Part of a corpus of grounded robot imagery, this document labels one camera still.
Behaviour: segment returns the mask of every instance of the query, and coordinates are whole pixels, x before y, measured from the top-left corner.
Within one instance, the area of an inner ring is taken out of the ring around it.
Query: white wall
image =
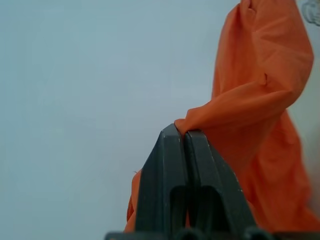
[[[122,230],[160,130],[210,98],[237,2],[2,1],[0,239]]]
[[[305,168],[313,189],[310,206],[320,217],[320,58],[316,58],[308,83],[289,112],[303,144]]]

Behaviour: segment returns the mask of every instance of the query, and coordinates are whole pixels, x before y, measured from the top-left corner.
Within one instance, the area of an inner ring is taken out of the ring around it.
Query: orange cloth
[[[294,0],[242,0],[227,16],[212,99],[175,121],[204,131],[235,172],[262,228],[319,231],[306,207],[309,180],[286,108],[303,91],[314,56]],[[125,232],[134,230],[140,172],[132,181]]]

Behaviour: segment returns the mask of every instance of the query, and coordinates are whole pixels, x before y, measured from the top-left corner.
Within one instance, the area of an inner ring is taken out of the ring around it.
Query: light blue background
[[[0,239],[122,230],[161,129],[210,99],[237,0],[0,1]]]

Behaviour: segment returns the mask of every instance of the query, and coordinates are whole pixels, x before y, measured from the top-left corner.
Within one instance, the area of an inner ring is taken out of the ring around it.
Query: orange fabric
[[[286,108],[300,96],[313,52],[294,0],[242,0],[227,16],[212,99],[175,121],[204,131],[235,172],[257,223],[274,231],[319,231],[306,207],[310,185]],[[134,230],[140,172],[126,232]]]

